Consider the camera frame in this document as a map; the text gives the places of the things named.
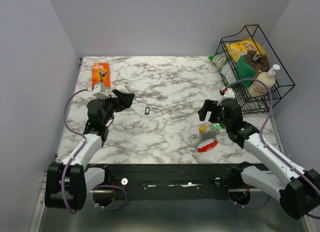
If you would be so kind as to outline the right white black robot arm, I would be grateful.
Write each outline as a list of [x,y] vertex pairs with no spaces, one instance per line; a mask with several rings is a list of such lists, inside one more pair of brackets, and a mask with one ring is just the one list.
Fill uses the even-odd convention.
[[244,121],[236,99],[205,100],[197,112],[200,121],[205,121],[208,112],[210,123],[218,123],[231,141],[271,171],[267,174],[245,164],[243,169],[230,175],[231,184],[237,188],[249,184],[260,189],[276,199],[293,219],[310,216],[320,204],[320,174],[314,169],[304,169],[271,146],[256,127]]

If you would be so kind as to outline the red white keyring carabiner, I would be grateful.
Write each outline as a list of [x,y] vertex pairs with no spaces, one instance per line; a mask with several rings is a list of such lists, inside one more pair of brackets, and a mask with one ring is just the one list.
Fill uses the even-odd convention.
[[214,149],[218,145],[218,141],[215,139],[207,139],[202,141],[198,146],[197,146],[197,151],[198,153],[203,153],[210,151]]

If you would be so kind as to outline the yellow tagged key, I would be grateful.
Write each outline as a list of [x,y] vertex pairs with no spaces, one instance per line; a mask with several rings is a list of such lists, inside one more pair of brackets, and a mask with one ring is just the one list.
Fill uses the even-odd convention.
[[208,128],[207,126],[201,126],[198,130],[199,131],[205,131],[205,130],[207,130],[207,128]]

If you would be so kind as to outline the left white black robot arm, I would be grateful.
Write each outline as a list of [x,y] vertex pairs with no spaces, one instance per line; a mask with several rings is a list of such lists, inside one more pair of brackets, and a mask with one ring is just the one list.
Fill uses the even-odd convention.
[[87,194],[98,187],[110,186],[111,177],[102,168],[88,168],[92,157],[103,147],[114,114],[131,107],[135,95],[114,89],[114,97],[103,93],[97,86],[77,91],[88,92],[94,99],[87,104],[88,120],[83,133],[66,129],[81,137],[80,143],[62,162],[52,163],[47,169],[45,197],[46,207],[65,208],[71,214],[81,210]]

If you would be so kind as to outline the small black key fob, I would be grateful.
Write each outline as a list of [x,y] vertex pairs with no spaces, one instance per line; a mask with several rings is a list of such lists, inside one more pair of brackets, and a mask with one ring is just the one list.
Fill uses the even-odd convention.
[[144,114],[145,115],[149,115],[150,114],[150,110],[151,110],[150,107],[146,107]]

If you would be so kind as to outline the green tagged key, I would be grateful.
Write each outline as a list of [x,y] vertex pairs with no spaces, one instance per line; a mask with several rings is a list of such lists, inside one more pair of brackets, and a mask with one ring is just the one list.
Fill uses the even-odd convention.
[[217,130],[221,130],[221,129],[223,129],[223,127],[221,127],[220,125],[218,125],[218,124],[216,124],[215,126],[214,126],[214,128],[215,129],[217,129]]

